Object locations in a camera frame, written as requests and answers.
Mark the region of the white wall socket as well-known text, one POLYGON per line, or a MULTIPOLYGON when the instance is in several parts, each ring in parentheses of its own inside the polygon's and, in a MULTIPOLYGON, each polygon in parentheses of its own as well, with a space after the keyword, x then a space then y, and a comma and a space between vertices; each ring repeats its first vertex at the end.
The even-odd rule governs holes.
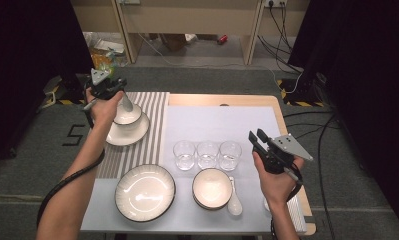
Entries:
POLYGON ((288 0, 265 0, 265 8, 284 8, 286 7, 288 0))

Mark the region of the row of white chopsticks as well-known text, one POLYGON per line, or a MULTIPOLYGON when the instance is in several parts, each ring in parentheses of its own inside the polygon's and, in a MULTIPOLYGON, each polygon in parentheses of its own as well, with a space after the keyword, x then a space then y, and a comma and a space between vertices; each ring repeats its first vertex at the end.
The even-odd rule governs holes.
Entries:
POLYGON ((304 213, 297 196, 291 198, 287 202, 290 217, 297 233, 303 234, 307 232, 307 225, 304 213))

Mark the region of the pale table sheet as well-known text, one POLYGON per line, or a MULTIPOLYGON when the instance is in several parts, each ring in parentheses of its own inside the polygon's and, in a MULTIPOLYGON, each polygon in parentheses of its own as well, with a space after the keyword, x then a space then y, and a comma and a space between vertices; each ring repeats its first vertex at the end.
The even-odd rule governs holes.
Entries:
POLYGON ((168 170, 176 185, 170 208, 149 222, 125 218, 115 204, 116 185, 121 178, 97 178, 91 201, 84 217, 83 231, 147 234, 227 234, 259 235, 270 231, 270 213, 263 205, 263 196, 251 156, 248 133, 258 128, 271 137, 281 135, 271 107, 198 107, 168 106, 161 142, 160 166, 168 170), (243 153, 238 167, 230 173, 235 178, 237 194, 243 205, 240 216, 231 215, 224 207, 205 210, 193 199, 192 182, 197 166, 182 171, 175 165, 172 148, 180 140, 195 143, 211 140, 218 144, 232 140, 243 153))

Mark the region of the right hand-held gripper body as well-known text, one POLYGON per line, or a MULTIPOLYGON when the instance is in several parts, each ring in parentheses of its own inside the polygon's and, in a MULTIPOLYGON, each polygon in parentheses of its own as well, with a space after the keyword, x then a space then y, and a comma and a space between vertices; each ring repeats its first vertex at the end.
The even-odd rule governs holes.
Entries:
POLYGON ((284 167, 292 169, 296 157, 312 161, 313 157, 291 134, 270 138, 263 163, 267 172, 281 174, 284 167))

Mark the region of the black stand base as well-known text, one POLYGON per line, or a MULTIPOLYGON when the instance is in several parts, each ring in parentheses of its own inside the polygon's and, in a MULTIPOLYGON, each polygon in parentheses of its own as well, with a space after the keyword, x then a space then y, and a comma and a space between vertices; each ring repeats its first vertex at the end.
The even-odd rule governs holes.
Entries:
POLYGON ((324 102, 327 100, 326 83, 326 76, 320 72, 313 76, 306 74, 300 78, 300 90, 307 100, 324 102))
POLYGON ((82 86, 76 75, 69 75, 68 77, 63 78, 61 87, 64 89, 64 92, 61 95, 62 99, 81 100, 83 98, 82 86))

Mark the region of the yellow green plastic bag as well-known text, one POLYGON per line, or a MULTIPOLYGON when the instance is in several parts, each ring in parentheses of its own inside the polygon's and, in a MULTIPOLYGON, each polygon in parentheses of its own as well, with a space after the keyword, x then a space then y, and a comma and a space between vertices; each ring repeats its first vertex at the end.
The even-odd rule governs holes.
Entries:
POLYGON ((118 66, 116 55, 114 51, 93 51, 90 53, 94 68, 99 71, 104 71, 112 77, 115 69, 118 66))

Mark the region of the white dark-rimmed plate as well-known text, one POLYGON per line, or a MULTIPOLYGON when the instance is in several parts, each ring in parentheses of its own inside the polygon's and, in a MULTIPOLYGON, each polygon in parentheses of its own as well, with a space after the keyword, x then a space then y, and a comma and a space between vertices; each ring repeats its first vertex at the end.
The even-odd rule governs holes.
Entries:
POLYGON ((149 222, 170 208, 175 194, 175 181, 165 168, 140 165, 119 180, 115 190, 115 204, 128 220, 149 222))
POLYGON ((107 135, 106 141, 115 146, 132 145, 140 141, 148 132, 150 120, 146 114, 142 114, 137 125, 118 125, 113 123, 107 135))

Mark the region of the person's right hand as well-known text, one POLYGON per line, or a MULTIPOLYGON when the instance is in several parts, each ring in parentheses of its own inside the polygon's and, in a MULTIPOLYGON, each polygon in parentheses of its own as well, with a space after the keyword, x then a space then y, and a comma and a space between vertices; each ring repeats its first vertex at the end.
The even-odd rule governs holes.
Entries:
POLYGON ((296 181, 287 173, 272 174, 265 170, 259 154, 252 152, 254 165, 260 179, 261 190, 270 209, 287 204, 288 197, 296 186, 296 181))

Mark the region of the brown cardboard box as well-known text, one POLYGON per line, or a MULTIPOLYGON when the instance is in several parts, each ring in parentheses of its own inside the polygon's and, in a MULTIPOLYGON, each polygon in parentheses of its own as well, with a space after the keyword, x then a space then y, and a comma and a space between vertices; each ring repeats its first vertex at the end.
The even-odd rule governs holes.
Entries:
POLYGON ((184 34, 160 34, 160 38, 164 46, 170 51, 179 51, 187 45, 184 34))

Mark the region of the person's left hand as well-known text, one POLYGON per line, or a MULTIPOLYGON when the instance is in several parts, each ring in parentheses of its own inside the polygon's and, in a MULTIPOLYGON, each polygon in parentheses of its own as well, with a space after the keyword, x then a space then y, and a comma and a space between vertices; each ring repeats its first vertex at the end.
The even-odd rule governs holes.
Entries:
POLYGON ((88 88, 86 90, 86 98, 87 103, 90 104, 94 102, 94 104, 87 110, 87 113, 90 115, 94 128, 106 127, 110 128, 117 112, 117 106, 122 97, 125 95, 123 91, 117 92, 111 99, 102 100, 96 99, 91 94, 91 89, 88 88))

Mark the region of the white dark-rimmed bowl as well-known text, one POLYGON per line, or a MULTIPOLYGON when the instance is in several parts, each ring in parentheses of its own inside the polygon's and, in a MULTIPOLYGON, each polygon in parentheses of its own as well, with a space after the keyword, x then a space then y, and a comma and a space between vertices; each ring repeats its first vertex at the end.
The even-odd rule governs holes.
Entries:
POLYGON ((137 104, 133 105, 133 109, 131 111, 127 111, 123 105, 119 105, 117 107, 114 122, 119 125, 137 124, 140 121, 141 115, 142 109, 137 104))
POLYGON ((200 198, 231 197, 232 187, 229 176, 215 168, 201 170, 193 179, 193 196, 200 198))
POLYGON ((193 199, 198 206, 211 211, 220 210, 229 202, 229 197, 200 198, 199 196, 194 195, 193 199))

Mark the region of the clear plastic bag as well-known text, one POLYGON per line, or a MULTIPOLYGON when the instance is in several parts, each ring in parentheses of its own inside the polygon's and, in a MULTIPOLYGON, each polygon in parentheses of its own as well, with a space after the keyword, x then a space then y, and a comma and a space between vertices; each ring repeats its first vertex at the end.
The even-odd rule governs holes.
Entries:
POLYGON ((83 36, 90 53, 113 53, 115 55, 125 53, 125 46, 119 33, 84 32, 83 36))

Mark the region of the grey striped placemat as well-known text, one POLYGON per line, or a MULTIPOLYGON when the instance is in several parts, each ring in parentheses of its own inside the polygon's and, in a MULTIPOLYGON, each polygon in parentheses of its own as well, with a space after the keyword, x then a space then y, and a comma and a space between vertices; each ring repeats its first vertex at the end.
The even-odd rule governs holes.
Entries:
POLYGON ((149 130, 137 143, 115 146, 107 142, 105 157, 98 167, 99 179, 117 179, 144 164, 160 164, 161 142, 168 92, 128 92, 128 98, 142 108, 150 120, 149 130))

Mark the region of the yellow black hazard tape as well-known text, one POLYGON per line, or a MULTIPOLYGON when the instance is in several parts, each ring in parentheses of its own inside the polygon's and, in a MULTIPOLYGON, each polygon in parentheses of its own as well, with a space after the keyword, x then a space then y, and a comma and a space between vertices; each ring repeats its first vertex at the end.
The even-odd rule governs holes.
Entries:
POLYGON ((280 89, 281 98, 284 104, 301 107, 323 107, 323 102, 307 100, 300 90, 300 83, 297 79, 279 79, 276 81, 280 89))
POLYGON ((84 103, 84 97, 80 91, 70 91, 61 85, 56 85, 51 91, 45 93, 43 106, 79 105, 84 103))

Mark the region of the clear drinking glass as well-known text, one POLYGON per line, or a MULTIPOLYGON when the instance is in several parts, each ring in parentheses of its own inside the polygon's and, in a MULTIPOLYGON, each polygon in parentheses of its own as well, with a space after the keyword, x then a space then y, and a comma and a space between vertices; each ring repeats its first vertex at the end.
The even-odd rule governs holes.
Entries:
POLYGON ((183 171, 190 170, 195 164, 195 145, 186 140, 177 142, 173 147, 176 166, 183 171))
POLYGON ((201 169, 215 168, 219 147, 215 142, 204 141, 197 146, 198 165, 201 169))
POLYGON ((219 165, 225 171, 233 171, 236 169, 242 148, 239 143, 234 141, 225 141, 220 145, 219 149, 219 165))

